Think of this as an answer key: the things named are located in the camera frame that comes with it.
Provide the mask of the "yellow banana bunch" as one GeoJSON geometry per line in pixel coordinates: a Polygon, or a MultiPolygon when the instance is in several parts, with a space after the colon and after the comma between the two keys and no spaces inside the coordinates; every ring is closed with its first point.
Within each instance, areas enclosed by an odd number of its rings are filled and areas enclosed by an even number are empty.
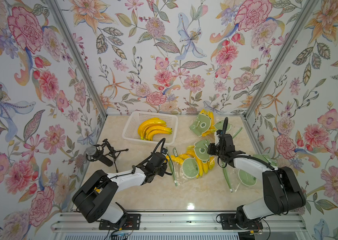
{"type": "Polygon", "coordinates": [[[151,118],[144,121],[138,127],[138,134],[141,140],[152,141],[153,137],[158,134],[171,135],[172,128],[168,128],[167,123],[159,118],[151,118]]]}

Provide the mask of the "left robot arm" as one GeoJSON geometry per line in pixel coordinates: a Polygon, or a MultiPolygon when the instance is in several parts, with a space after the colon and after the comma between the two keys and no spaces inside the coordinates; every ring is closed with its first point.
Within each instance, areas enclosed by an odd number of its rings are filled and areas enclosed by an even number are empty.
{"type": "Polygon", "coordinates": [[[72,201],[88,223],[99,220],[123,226],[128,217],[127,211],[118,203],[112,203],[116,193],[126,189],[151,183],[156,176],[169,175],[166,148],[132,166],[129,171],[107,174],[96,171],[74,194],[72,201]]]}

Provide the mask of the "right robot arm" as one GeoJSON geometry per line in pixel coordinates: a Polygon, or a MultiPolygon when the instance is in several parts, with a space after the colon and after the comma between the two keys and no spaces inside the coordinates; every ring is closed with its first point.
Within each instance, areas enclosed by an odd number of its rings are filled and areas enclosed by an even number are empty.
{"type": "Polygon", "coordinates": [[[226,166],[242,170],[262,182],[263,197],[237,208],[236,223],[241,228],[306,205],[306,197],[291,168],[274,167],[269,162],[237,151],[233,137],[222,130],[217,131],[217,140],[209,145],[209,155],[217,156],[226,166]]]}

